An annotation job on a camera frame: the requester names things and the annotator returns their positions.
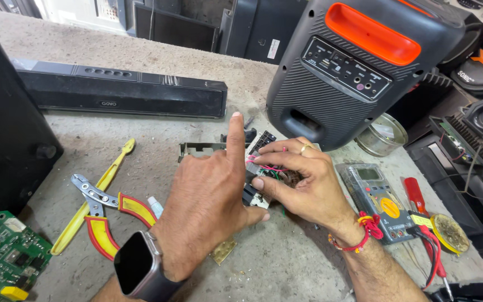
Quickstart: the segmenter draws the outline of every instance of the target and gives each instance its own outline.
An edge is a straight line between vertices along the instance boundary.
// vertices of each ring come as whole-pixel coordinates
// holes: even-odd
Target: gold ring
[[[299,154],[300,154],[300,155],[303,155],[303,152],[305,151],[305,149],[306,149],[307,147],[309,147],[309,148],[311,148],[311,149],[312,149],[312,147],[311,147],[311,146],[310,146],[308,143],[306,143],[305,145],[303,145],[303,148],[301,148],[301,152],[300,152]]]

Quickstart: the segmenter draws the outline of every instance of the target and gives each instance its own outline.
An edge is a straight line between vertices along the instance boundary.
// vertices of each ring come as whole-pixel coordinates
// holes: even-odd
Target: multimeter
[[[357,208],[368,216],[381,217],[382,244],[413,239],[406,229],[415,225],[398,200],[378,165],[373,163],[337,164],[335,166]]]

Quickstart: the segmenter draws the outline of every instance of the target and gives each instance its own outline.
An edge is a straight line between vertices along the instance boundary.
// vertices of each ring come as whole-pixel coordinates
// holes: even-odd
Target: speaker control panel
[[[316,36],[309,40],[302,54],[302,60],[369,100],[375,100],[392,83],[387,76],[360,63],[351,55],[339,51]]]

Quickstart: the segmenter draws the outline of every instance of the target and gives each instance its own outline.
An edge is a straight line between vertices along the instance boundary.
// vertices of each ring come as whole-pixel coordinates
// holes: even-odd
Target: fingernail
[[[251,185],[253,186],[253,188],[255,188],[257,190],[264,189],[264,181],[261,180],[259,177],[253,178],[253,181],[251,182]]]
[[[269,213],[266,213],[266,215],[264,215],[264,217],[262,217],[262,220],[260,221],[268,221],[269,220]]]

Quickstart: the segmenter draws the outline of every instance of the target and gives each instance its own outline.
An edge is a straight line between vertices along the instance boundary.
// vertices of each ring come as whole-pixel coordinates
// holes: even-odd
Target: wrist
[[[333,223],[326,223],[324,226],[335,238],[341,247],[352,247],[359,244],[365,235],[363,227],[357,222],[359,216],[353,211],[348,211],[342,219]]]
[[[157,238],[162,249],[162,267],[164,276],[179,282],[191,276],[200,261],[195,259],[195,253],[191,251],[191,244],[180,242],[178,234],[173,233],[168,227],[164,227],[160,220],[149,230]]]

